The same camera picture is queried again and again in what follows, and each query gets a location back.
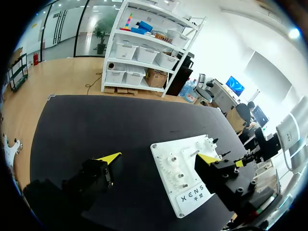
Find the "ceiling light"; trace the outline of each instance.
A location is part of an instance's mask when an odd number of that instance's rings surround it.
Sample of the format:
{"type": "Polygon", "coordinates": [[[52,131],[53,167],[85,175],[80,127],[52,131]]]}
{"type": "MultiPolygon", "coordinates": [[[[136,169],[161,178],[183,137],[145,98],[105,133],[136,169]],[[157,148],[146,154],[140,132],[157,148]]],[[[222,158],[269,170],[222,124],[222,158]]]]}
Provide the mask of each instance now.
{"type": "Polygon", "coordinates": [[[289,37],[291,39],[296,39],[300,35],[299,30],[297,28],[292,29],[289,33],[289,37]]]}

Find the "potted plant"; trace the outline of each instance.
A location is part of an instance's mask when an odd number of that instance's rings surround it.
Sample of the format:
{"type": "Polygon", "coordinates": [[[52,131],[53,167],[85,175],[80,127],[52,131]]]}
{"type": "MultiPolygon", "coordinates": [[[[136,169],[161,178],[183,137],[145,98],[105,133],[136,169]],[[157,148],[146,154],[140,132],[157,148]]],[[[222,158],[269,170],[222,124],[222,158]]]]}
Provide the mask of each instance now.
{"type": "Polygon", "coordinates": [[[98,21],[95,25],[93,33],[97,38],[101,39],[101,43],[97,44],[97,54],[103,54],[106,44],[104,44],[104,36],[111,33],[112,26],[115,22],[116,14],[114,11],[107,13],[104,16],[104,19],[98,21]]]}
{"type": "Polygon", "coordinates": [[[103,54],[104,53],[104,49],[106,47],[106,44],[104,44],[104,36],[105,36],[105,32],[103,32],[101,30],[101,28],[99,28],[98,26],[95,27],[93,33],[96,35],[97,38],[101,39],[101,43],[97,44],[97,54],[103,54]]]}

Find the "wooden pallet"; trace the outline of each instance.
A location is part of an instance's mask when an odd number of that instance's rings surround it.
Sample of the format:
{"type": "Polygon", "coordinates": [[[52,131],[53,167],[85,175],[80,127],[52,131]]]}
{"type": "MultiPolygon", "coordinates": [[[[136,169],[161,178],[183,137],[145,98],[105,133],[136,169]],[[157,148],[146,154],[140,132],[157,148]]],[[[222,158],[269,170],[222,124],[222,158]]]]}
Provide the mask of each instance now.
{"type": "Polygon", "coordinates": [[[138,90],[131,89],[131,88],[105,87],[104,92],[105,93],[133,94],[135,96],[138,95],[138,90]]]}

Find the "computer monitor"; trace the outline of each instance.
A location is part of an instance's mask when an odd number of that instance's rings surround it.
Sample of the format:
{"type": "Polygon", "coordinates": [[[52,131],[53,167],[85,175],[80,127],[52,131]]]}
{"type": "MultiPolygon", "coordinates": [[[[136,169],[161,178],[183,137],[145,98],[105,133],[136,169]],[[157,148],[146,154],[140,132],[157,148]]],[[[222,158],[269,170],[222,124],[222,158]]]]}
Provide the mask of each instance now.
{"type": "Polygon", "coordinates": [[[227,86],[237,95],[240,96],[245,88],[233,76],[227,81],[227,86]]]}
{"type": "Polygon", "coordinates": [[[269,119],[266,117],[266,115],[263,113],[259,106],[254,108],[252,114],[254,115],[256,121],[260,124],[261,127],[264,127],[264,125],[266,125],[266,123],[269,121],[269,119]]]}

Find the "glass wall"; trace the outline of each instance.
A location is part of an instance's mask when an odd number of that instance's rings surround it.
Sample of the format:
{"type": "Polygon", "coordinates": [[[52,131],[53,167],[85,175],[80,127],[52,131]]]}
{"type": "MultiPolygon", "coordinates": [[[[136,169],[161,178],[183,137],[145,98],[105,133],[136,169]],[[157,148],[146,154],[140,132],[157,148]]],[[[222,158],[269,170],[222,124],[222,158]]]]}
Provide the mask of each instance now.
{"type": "Polygon", "coordinates": [[[52,4],[44,30],[42,60],[74,56],[78,24],[87,0],[59,0],[52,4]]]}
{"type": "Polygon", "coordinates": [[[121,2],[90,0],[77,38],[76,56],[104,57],[109,35],[121,2]]]}
{"type": "Polygon", "coordinates": [[[36,14],[16,48],[23,48],[28,61],[33,61],[35,52],[40,61],[104,57],[121,5],[122,0],[54,1],[36,14]]]}

